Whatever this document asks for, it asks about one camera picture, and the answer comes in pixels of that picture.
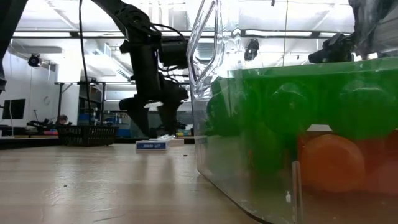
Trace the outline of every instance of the table surface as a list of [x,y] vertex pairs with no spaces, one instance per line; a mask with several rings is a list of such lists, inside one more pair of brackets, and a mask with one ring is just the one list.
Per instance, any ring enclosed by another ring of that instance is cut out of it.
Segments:
[[0,151],[0,220],[10,224],[255,223],[197,172],[194,146]]

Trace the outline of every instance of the transparent container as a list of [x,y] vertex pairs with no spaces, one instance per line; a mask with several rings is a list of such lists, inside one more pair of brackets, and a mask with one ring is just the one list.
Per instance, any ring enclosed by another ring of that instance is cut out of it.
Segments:
[[202,1],[200,173],[260,222],[397,223],[397,18],[398,1]]

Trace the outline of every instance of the black basket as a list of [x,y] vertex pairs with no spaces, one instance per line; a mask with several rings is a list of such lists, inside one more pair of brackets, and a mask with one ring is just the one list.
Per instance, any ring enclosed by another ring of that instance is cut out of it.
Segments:
[[59,126],[58,137],[66,146],[108,146],[114,143],[119,127]]

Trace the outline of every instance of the wall-mounted camera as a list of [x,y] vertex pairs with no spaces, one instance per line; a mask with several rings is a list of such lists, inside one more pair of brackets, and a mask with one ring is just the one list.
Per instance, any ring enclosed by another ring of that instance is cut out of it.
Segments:
[[32,54],[28,59],[27,63],[29,66],[34,68],[39,68],[42,66],[42,59],[40,59],[40,54]]
[[260,49],[259,41],[257,39],[251,39],[248,46],[244,51],[244,60],[251,61],[254,60]]

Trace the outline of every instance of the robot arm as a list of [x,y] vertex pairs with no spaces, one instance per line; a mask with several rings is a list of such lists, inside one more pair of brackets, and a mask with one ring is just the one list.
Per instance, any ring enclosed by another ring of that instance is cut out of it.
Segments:
[[[2,0],[0,8],[0,59],[2,61],[12,35],[17,27],[28,0]],[[104,10],[115,22],[126,37],[120,46],[122,53],[130,53],[137,86],[134,98],[120,101],[121,110],[127,110],[128,115],[138,125],[145,135],[149,135],[147,119],[148,103],[160,101],[158,107],[165,130],[173,134],[177,128],[177,108],[181,101],[188,98],[186,89],[172,80],[166,80],[158,71],[158,61],[165,66],[187,68],[187,41],[181,38],[165,38],[151,23],[148,15],[135,6],[121,0],[92,0]],[[6,80],[2,63],[0,63],[0,92],[4,91]]]

